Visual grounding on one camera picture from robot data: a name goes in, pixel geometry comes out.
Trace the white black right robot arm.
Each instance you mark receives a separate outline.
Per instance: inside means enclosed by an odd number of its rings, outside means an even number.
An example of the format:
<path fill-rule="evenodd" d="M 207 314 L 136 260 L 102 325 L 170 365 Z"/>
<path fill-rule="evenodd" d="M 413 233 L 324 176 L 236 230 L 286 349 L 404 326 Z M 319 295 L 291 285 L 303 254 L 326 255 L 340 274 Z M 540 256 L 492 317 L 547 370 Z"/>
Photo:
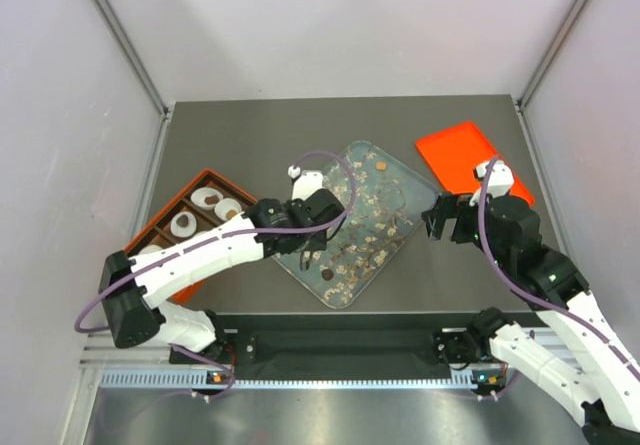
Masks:
<path fill-rule="evenodd" d="M 545 349 L 497 308 L 479 312 L 466 326 L 464 360 L 514 368 L 553 398 L 590 444 L 638 443 L 639 364 L 609 326 L 576 265 L 543 244 L 539 216 L 527 202 L 510 194 L 445 193 L 422 219 L 433 240 L 453 220 L 452 242 L 477 246 L 577 364 Z"/>

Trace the dark oval chocolate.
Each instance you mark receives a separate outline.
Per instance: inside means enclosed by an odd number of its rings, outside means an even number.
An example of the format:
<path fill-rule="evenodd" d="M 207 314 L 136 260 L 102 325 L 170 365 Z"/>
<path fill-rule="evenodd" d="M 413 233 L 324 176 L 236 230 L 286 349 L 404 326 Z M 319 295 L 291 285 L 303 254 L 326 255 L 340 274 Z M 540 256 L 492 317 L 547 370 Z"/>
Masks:
<path fill-rule="evenodd" d="M 183 215 L 177 218 L 176 223 L 180 227 L 186 227 L 189 224 L 189 218 L 186 215 Z"/>

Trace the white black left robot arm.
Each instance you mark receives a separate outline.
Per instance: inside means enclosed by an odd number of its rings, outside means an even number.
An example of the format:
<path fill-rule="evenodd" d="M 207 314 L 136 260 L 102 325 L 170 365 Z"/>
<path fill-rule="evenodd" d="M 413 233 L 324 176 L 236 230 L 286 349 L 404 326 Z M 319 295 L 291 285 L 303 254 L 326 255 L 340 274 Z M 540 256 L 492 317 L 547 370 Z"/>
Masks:
<path fill-rule="evenodd" d="M 262 199 L 221 226 L 148 255 L 107 257 L 100 285 L 108 329 L 118 349 L 160 342 L 216 361 L 227 339 L 214 315 L 171 297 L 227 269 L 273 255 L 325 249 L 327 231 L 345 216 L 336 196 L 320 188 L 305 199 Z"/>

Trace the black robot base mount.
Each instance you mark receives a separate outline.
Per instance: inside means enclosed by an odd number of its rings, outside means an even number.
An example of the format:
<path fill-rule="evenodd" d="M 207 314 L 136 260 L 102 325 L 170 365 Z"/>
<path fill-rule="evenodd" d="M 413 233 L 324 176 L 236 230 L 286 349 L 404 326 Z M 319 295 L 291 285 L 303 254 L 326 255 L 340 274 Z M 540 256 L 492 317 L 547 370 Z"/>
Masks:
<path fill-rule="evenodd" d="M 511 321 L 491 308 L 471 313 L 210 314 L 216 338 L 202 354 L 234 358 L 243 373 L 319 373 L 337 368 L 418 369 L 489 362 L 489 338 Z"/>

